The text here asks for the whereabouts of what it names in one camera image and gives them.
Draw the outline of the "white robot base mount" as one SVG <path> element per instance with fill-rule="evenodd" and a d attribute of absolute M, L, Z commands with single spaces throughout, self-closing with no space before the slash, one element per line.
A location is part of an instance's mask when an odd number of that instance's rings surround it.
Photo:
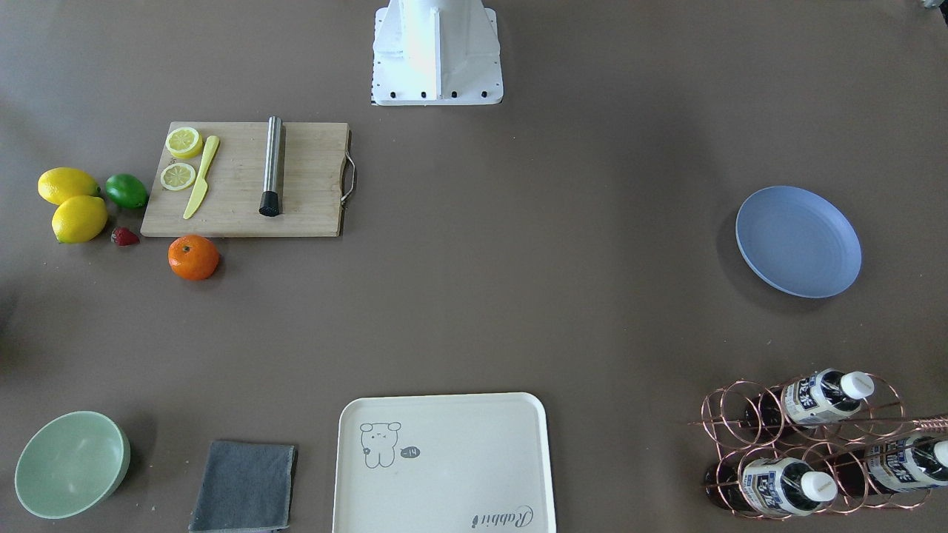
<path fill-rule="evenodd" d="M 390 1 L 373 21 L 372 104 L 502 102 L 497 13 L 483 2 Z"/>

